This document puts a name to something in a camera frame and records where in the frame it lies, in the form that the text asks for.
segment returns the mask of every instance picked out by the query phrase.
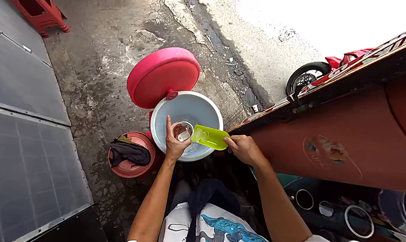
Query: blue graphic print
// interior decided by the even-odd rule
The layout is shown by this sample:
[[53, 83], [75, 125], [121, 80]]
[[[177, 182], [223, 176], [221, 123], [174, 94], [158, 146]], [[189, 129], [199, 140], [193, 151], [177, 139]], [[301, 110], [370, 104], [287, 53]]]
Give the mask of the blue graphic print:
[[212, 218], [205, 214], [201, 214], [201, 217], [208, 226], [214, 228], [215, 235], [214, 238], [209, 238], [206, 233], [203, 232], [197, 237], [197, 241], [202, 237], [206, 239], [206, 242], [223, 241], [224, 234], [227, 234], [226, 237], [230, 242], [238, 242], [239, 240], [243, 240], [244, 242], [266, 242], [263, 237], [249, 232], [240, 223], [234, 223], [223, 217]]

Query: plastic stool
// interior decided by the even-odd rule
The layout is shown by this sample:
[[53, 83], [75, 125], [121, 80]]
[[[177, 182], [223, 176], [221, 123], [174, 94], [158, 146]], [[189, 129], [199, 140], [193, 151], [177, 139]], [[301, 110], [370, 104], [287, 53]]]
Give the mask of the plastic stool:
[[44, 31], [46, 27], [59, 25], [64, 32], [70, 32], [70, 28], [63, 19], [66, 16], [51, 0], [10, 0], [26, 19], [34, 26], [44, 38], [49, 35]]

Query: white plastic tub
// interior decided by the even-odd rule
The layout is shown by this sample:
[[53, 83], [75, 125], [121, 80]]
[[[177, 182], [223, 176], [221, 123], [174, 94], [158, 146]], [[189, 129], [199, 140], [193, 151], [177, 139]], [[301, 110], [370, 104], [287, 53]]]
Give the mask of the white plastic tub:
[[[155, 107], [151, 118], [151, 134], [155, 144], [166, 152], [166, 118], [170, 115], [172, 124], [180, 121], [223, 130], [224, 124], [218, 107], [206, 96], [192, 92], [179, 91], [173, 100], [161, 100]], [[197, 144], [197, 150], [182, 155], [179, 161], [192, 162], [202, 159], [212, 153], [214, 149]]]

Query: white t-shirt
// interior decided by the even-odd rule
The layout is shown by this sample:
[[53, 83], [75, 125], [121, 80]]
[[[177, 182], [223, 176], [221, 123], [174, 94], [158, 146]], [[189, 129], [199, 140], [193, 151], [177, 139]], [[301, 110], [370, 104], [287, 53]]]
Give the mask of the white t-shirt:
[[[187, 202], [178, 204], [164, 219], [158, 242], [184, 242], [191, 223]], [[196, 220], [198, 242], [266, 242], [243, 219], [210, 203], [201, 210]], [[306, 242], [328, 242], [314, 235]]]

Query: motorcycle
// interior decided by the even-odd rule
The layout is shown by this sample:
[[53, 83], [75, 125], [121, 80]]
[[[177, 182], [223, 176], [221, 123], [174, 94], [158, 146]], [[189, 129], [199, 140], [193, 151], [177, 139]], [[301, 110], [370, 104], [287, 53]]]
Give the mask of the motorcycle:
[[351, 62], [352, 60], [359, 58], [365, 53], [373, 50], [374, 48], [367, 48], [362, 50], [354, 50], [348, 53], [345, 53], [343, 59], [328, 56], [325, 59], [328, 63], [325, 62], [312, 62], [306, 65], [301, 66], [290, 76], [286, 83], [285, 93], [287, 96], [292, 95], [298, 89], [302, 89], [304, 86], [311, 84], [312, 82], [318, 80], [319, 78], [329, 74], [330, 72], [338, 69], [346, 63]]

